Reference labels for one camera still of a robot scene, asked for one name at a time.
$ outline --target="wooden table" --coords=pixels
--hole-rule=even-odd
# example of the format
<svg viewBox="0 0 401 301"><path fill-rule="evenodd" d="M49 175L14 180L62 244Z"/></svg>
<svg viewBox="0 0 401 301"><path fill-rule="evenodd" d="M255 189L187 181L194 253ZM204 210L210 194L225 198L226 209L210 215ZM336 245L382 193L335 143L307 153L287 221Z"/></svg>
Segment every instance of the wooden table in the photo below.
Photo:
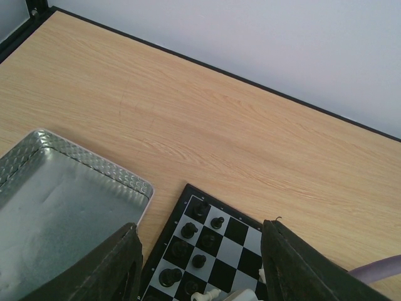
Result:
<svg viewBox="0 0 401 301"><path fill-rule="evenodd" d="M0 65L0 153L38 127L155 186L145 258L187 182L346 269L401 253L399 142L61 12Z"/></svg>

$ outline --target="white wall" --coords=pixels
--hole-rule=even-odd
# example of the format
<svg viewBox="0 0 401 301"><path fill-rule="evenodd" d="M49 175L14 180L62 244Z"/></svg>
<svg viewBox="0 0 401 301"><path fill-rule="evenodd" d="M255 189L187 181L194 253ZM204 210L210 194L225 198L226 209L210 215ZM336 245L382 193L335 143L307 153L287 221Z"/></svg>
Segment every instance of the white wall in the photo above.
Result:
<svg viewBox="0 0 401 301"><path fill-rule="evenodd" d="M49 0L401 137L398 0Z"/></svg>
<svg viewBox="0 0 401 301"><path fill-rule="evenodd" d="M0 0L0 43L28 19L25 0Z"/></svg>

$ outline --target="dark fabric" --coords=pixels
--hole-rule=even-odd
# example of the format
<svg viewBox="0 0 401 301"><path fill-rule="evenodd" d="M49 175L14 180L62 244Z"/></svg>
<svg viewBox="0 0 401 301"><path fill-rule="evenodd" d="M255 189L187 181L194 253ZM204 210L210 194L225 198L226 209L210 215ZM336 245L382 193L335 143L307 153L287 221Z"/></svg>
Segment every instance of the dark fabric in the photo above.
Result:
<svg viewBox="0 0 401 301"><path fill-rule="evenodd" d="M20 301L133 301L142 269L135 224L126 224L71 268Z"/></svg>
<svg viewBox="0 0 401 301"><path fill-rule="evenodd" d="M269 301L389 300L329 261L279 221L264 221L261 252Z"/></svg>

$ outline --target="chess piece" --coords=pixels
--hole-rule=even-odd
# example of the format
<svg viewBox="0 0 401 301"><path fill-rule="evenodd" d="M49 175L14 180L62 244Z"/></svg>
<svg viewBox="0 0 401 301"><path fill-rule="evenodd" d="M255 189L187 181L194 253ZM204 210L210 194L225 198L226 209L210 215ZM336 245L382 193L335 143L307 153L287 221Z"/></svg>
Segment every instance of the chess piece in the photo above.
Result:
<svg viewBox="0 0 401 301"><path fill-rule="evenodd" d="M232 294L230 294L230 297L225 299L225 301L256 301L258 300L258 297L256 296L255 292L251 290L250 288L247 289L242 289L242 290L236 290Z"/></svg>
<svg viewBox="0 0 401 301"><path fill-rule="evenodd" d="M191 238L195 233L198 232L198 229L193 223L186 223L184 227L181 229L181 235L184 238Z"/></svg>
<svg viewBox="0 0 401 301"><path fill-rule="evenodd" d="M202 268L205 265L206 256L205 255L195 255L192 259L192 265L195 268Z"/></svg>
<svg viewBox="0 0 401 301"><path fill-rule="evenodd" d="M199 289L198 283L196 283L195 281L189 280L186 284L185 284L185 292L188 295L192 295L193 293L196 293Z"/></svg>
<svg viewBox="0 0 401 301"><path fill-rule="evenodd" d="M180 240L173 243L171 253L176 258L182 258L187 253L188 244L186 241Z"/></svg>
<svg viewBox="0 0 401 301"><path fill-rule="evenodd" d="M180 281L182 272L179 268L162 270L159 275L159 282L164 287L171 287L175 282Z"/></svg>
<svg viewBox="0 0 401 301"><path fill-rule="evenodd" d="M192 301L211 301L219 296L221 293L221 290L218 290L217 288L212 289L210 292L206 292L204 295L196 292L190 296L190 299Z"/></svg>
<svg viewBox="0 0 401 301"><path fill-rule="evenodd" d="M205 248L210 248L216 240L216 237L213 235L205 235L202 237L202 246Z"/></svg>
<svg viewBox="0 0 401 301"><path fill-rule="evenodd" d="M194 207L194 214L196 218L201 218L206 213L206 209L209 206L207 202L200 202Z"/></svg>
<svg viewBox="0 0 401 301"><path fill-rule="evenodd" d="M211 221L211 226L212 226L212 228L214 228L214 229L220 229L220 228L221 228L221 225L223 224L223 222L224 222L224 218L223 218L223 217L214 218L214 219L212 219L212 221Z"/></svg>

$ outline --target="metal tray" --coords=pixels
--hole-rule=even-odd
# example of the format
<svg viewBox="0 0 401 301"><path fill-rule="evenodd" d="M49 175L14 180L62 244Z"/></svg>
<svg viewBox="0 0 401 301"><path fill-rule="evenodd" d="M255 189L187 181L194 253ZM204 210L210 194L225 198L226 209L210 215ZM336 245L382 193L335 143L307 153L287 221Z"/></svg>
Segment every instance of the metal tray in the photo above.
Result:
<svg viewBox="0 0 401 301"><path fill-rule="evenodd" d="M0 158L0 300L18 300L74 265L154 193L132 172L47 130Z"/></svg>

